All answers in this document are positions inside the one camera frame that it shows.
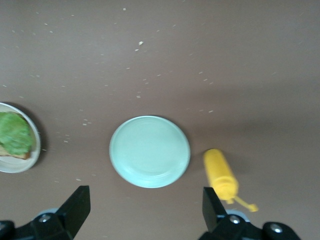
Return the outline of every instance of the yellow bottle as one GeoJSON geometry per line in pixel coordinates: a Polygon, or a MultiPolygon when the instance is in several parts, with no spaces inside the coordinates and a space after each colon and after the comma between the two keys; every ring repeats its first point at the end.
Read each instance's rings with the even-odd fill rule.
{"type": "Polygon", "coordinates": [[[239,183],[220,150],[207,150],[203,155],[203,160],[209,184],[220,200],[226,201],[227,204],[233,204],[235,200],[250,212],[258,211],[255,204],[248,204],[237,196],[239,183]]]}

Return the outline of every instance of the toast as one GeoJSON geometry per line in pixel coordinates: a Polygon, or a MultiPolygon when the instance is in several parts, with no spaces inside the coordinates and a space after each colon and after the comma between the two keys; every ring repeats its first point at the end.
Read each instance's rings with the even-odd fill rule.
{"type": "MultiPolygon", "coordinates": [[[[15,117],[15,119],[14,119],[15,123],[11,123],[11,121],[14,121],[14,120],[12,120],[12,118],[10,118],[10,120],[8,120],[8,119],[4,120],[4,121],[6,121],[6,125],[4,124],[4,122],[1,122],[1,126],[3,127],[4,130],[7,131],[7,132],[4,131],[5,133],[2,132],[2,139],[5,139],[6,142],[8,143],[8,139],[12,139],[11,141],[15,141],[14,140],[15,137],[18,137],[18,139],[21,141],[21,135],[19,135],[19,133],[21,133],[25,137],[26,132],[30,133],[30,131],[31,131],[28,122],[20,114],[18,114],[16,112],[6,112],[6,114],[9,114],[11,116],[18,116],[18,118],[15,117]],[[12,128],[13,129],[12,131],[8,131],[8,129],[10,129],[10,127],[8,128],[8,125],[10,125],[10,124],[15,124],[14,128],[12,128]],[[17,128],[19,130],[21,128],[23,128],[23,129],[21,130],[21,132],[18,132],[18,134],[17,134],[17,128]]],[[[4,112],[0,112],[0,117],[4,116],[4,115],[5,115],[4,112]]],[[[8,151],[7,147],[4,148],[4,145],[0,142],[0,157],[13,157],[13,158],[22,159],[22,160],[27,160],[28,158],[30,158],[31,145],[32,145],[32,143],[31,143],[32,140],[30,139],[31,136],[29,135],[29,137],[27,137],[27,138],[23,138],[23,136],[22,136],[22,139],[25,140],[25,142],[24,142],[25,147],[26,147],[25,150],[22,150],[22,151],[21,150],[18,150],[18,151],[17,150],[16,151],[9,150],[8,151]]]]}
{"type": "Polygon", "coordinates": [[[28,158],[30,158],[30,152],[27,152],[27,153],[22,154],[22,155],[10,154],[10,153],[7,152],[7,150],[5,150],[0,145],[0,157],[14,157],[14,158],[17,158],[17,159],[27,160],[28,158]]]}

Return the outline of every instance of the mashed avocado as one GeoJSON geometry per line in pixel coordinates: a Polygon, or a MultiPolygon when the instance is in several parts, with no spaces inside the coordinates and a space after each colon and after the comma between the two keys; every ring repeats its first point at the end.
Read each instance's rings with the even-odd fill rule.
{"type": "Polygon", "coordinates": [[[14,112],[0,112],[0,145],[12,155],[30,151],[33,140],[28,123],[14,112]]]}

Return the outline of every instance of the table surface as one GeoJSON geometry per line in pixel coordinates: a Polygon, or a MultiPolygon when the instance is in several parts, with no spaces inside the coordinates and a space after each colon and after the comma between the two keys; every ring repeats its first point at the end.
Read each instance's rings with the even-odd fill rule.
{"type": "Polygon", "coordinates": [[[196,240],[203,153],[217,148],[239,196],[259,207],[227,209],[316,239],[319,11],[317,0],[1,1],[0,102],[24,110],[42,139],[34,167],[0,172],[1,219],[21,226],[89,185],[76,239],[196,240]],[[186,172],[162,188],[134,186],[110,162],[114,131],[143,115],[174,122],[190,143],[186,172]]]}

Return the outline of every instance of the black clamp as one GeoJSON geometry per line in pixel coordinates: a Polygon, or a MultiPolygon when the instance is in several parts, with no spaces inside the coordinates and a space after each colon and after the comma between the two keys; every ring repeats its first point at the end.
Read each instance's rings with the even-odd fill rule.
{"type": "Polygon", "coordinates": [[[199,240],[301,240],[287,225],[266,222],[262,229],[235,214],[227,214],[212,187],[203,188],[202,213],[208,228],[199,240]]]}
{"type": "Polygon", "coordinates": [[[55,213],[44,213],[15,228],[0,221],[0,240],[73,240],[90,212],[89,186],[79,186],[55,213]]]}

